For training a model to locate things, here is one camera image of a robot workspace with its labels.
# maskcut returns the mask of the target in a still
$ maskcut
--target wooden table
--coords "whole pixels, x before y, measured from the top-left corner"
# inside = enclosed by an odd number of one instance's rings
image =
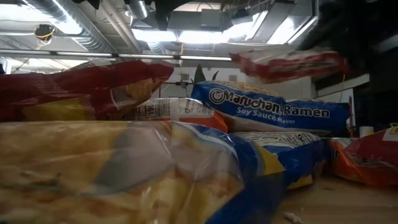
[[[374,189],[336,177],[322,177],[309,187],[289,192],[274,224],[292,223],[284,212],[304,224],[398,224],[398,189]]]

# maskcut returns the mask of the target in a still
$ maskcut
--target plastic wrapper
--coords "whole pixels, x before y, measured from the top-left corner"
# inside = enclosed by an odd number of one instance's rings
[[[294,50],[277,45],[264,50],[231,54],[242,72],[263,83],[279,83],[295,78],[329,75],[345,69],[344,59],[324,48]]]
[[[173,68],[130,61],[0,76],[0,121],[120,119],[148,100]]]
[[[190,98],[151,99],[126,113],[123,120],[182,121],[228,131],[224,119],[219,114],[200,101]]]
[[[231,132],[305,131],[326,135],[340,132],[349,116],[349,111],[338,103],[286,101],[275,93],[239,82],[197,83],[192,98],[219,112]]]
[[[267,223],[284,168],[233,139],[174,121],[2,123],[0,222]]]
[[[327,141],[310,133],[234,133],[253,141],[278,158],[285,168],[284,179],[288,189],[296,189],[313,183],[329,158]]]
[[[361,139],[330,139],[329,145],[333,174],[375,187],[398,185],[397,127]]]

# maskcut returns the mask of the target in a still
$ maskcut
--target red package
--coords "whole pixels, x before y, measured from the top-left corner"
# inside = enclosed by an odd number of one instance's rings
[[[397,160],[397,139],[397,128],[390,128],[357,140],[329,140],[333,150],[332,173],[347,180],[376,187],[398,185],[398,167],[384,159],[390,157],[390,161]]]
[[[231,54],[241,71],[263,83],[279,83],[306,76],[327,75],[345,69],[344,59],[328,49],[294,50],[276,45],[264,50]]]
[[[51,75],[0,75],[0,121],[119,119],[173,70],[130,61]]]

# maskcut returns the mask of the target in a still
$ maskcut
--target yellow label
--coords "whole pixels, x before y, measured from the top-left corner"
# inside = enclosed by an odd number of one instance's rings
[[[27,121],[76,121],[95,119],[90,102],[81,97],[26,107],[22,112]]]
[[[308,175],[306,177],[301,177],[298,181],[291,183],[287,187],[287,190],[297,189],[299,187],[303,187],[303,186],[310,185],[310,184],[312,184],[312,175]]]
[[[268,150],[264,150],[263,147],[256,144],[257,150],[261,153],[264,161],[264,175],[275,174],[278,172],[285,171],[285,168],[279,162],[275,155],[270,153]]]

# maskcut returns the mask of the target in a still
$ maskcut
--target crumb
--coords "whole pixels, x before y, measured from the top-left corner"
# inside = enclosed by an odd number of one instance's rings
[[[284,218],[293,224],[303,224],[301,218],[296,216],[294,213],[284,212]]]

